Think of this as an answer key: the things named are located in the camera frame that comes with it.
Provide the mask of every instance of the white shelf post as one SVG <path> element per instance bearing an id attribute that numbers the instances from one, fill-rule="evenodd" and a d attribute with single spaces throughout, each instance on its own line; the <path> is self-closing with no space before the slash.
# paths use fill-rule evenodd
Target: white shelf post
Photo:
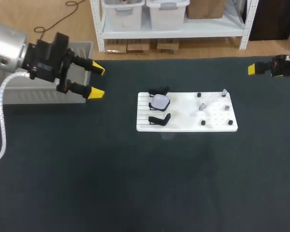
<path id="1" fill-rule="evenodd" d="M 105 52 L 104 39 L 102 38 L 102 23 L 100 17 L 100 0 L 90 0 L 93 22 L 95 24 L 97 43 L 99 47 L 99 52 Z"/>
<path id="2" fill-rule="evenodd" d="M 247 0 L 247 17 L 245 22 L 244 34 L 241 40 L 240 49 L 246 49 L 253 20 L 255 19 L 257 7 L 258 7 L 259 0 Z"/>

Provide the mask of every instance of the gray plastic tray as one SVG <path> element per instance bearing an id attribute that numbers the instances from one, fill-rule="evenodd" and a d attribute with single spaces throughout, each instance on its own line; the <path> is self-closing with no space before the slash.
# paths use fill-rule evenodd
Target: gray plastic tray
<path id="1" fill-rule="evenodd" d="M 93 42 L 71 42 L 69 47 L 83 58 L 91 57 Z M 0 71 L 0 85 L 9 73 Z M 84 68 L 71 65 L 67 78 L 72 82 L 88 85 L 90 74 Z M 56 91 L 56 85 L 41 79 L 30 80 L 18 77 L 9 82 L 4 96 L 4 104 L 41 104 L 41 103 L 85 103 L 81 95 Z"/>

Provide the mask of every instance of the white cable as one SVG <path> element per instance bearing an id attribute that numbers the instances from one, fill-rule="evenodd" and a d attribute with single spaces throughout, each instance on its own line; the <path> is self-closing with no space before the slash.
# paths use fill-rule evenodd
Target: white cable
<path id="1" fill-rule="evenodd" d="M 1 137 L 2 137 L 2 145 L 0 151 L 0 159 L 5 153 L 6 149 L 6 133 L 5 133 L 5 124 L 4 124 L 4 114 L 3 114 L 3 93 L 6 85 L 9 83 L 10 80 L 14 79 L 15 77 L 30 77 L 30 74 L 27 72 L 15 72 L 5 78 L 0 86 L 0 127 L 1 127 Z"/>

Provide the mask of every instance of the cardboard box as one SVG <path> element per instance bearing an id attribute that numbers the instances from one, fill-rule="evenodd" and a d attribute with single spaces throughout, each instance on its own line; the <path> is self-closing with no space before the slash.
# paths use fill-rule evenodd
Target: cardboard box
<path id="1" fill-rule="evenodd" d="M 148 39 L 133 39 L 128 40 L 128 51 L 149 51 L 150 40 Z"/>
<path id="2" fill-rule="evenodd" d="M 105 40 L 104 46 L 108 53 L 127 53 L 127 40 Z"/>
<path id="3" fill-rule="evenodd" d="M 167 54 L 177 54 L 178 50 L 171 50 L 171 49 L 157 49 L 159 53 L 167 53 Z"/>
<path id="4" fill-rule="evenodd" d="M 222 18 L 225 0 L 190 0 L 187 17 L 190 19 Z"/>
<path id="5" fill-rule="evenodd" d="M 157 49 L 178 50 L 179 39 L 158 39 Z"/>

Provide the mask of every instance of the black mat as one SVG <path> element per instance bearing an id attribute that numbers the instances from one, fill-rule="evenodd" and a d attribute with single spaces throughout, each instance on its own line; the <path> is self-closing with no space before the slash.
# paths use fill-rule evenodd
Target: black mat
<path id="1" fill-rule="evenodd" d="M 5 106 L 0 232 L 290 232 L 290 77 L 247 75 L 268 59 L 101 61 L 103 101 Z M 226 88 L 238 131 L 137 132 L 165 85 Z"/>

